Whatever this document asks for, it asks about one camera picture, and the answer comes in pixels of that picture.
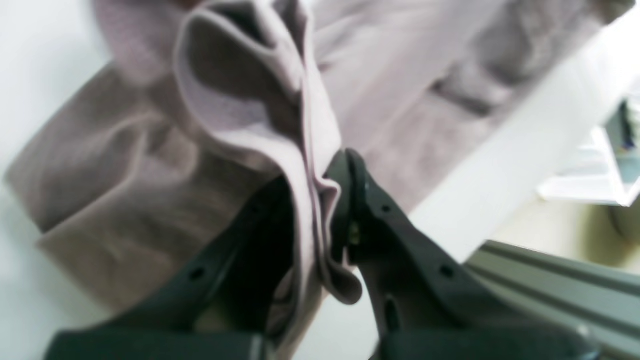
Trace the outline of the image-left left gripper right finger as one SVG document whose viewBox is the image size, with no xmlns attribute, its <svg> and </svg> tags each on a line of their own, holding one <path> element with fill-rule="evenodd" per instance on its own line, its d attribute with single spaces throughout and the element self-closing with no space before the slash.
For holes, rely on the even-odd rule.
<svg viewBox="0 0 640 360">
<path fill-rule="evenodd" d="M 374 310 L 374 360 L 598 360 L 588 334 L 502 301 L 418 230 L 353 149 L 327 171 L 342 188 L 332 260 L 357 267 Z"/>
</svg>

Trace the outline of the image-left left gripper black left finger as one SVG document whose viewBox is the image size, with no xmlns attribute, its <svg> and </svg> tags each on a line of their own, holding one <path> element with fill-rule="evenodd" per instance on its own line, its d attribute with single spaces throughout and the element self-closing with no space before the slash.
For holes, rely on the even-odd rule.
<svg viewBox="0 0 640 360">
<path fill-rule="evenodd" d="M 274 360 L 266 324 L 293 264 L 294 214 L 284 177 L 166 285 L 121 315 L 58 332 L 47 360 Z"/>
</svg>

